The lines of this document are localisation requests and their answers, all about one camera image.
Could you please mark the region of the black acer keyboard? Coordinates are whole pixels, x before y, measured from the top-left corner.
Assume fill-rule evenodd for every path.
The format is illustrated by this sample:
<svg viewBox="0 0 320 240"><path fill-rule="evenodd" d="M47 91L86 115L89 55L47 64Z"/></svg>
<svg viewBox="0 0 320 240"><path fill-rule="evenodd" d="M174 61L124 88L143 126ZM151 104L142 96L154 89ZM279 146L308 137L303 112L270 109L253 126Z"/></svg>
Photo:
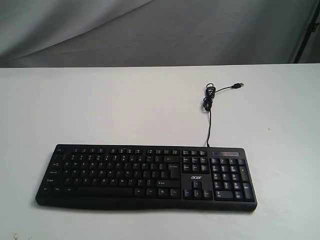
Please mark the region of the black acer keyboard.
<svg viewBox="0 0 320 240"><path fill-rule="evenodd" d="M58 144L35 196L94 210L254 211L245 151L230 147Z"/></svg>

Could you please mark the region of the grey backdrop cloth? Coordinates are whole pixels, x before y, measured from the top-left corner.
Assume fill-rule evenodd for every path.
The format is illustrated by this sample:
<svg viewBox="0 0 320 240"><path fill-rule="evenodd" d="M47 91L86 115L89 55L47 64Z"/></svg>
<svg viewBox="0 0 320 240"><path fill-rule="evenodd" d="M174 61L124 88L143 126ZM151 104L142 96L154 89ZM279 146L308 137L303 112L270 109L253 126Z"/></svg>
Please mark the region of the grey backdrop cloth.
<svg viewBox="0 0 320 240"><path fill-rule="evenodd" d="M3 0L0 65L292 63L315 0Z"/></svg>

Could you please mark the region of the black tripod stand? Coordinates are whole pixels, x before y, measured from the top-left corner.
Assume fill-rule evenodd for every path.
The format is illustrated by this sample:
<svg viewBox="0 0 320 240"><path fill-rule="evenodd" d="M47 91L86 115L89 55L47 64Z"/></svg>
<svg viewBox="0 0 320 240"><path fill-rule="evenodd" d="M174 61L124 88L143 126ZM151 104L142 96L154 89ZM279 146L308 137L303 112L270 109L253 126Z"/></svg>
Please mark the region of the black tripod stand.
<svg viewBox="0 0 320 240"><path fill-rule="evenodd" d="M317 27L320 25L320 23L317 22L319 14L320 14L320 1L317 0L316 7L312 12L312 17L308 21L308 24L304 30L304 33L303 33L303 39L300 41L299 48L295 54L295 57L293 60L294 64L299 63L299 61L304 53L304 50L306 49L306 46L308 44L308 41L310 39L311 34L314 33L317 30Z"/></svg>

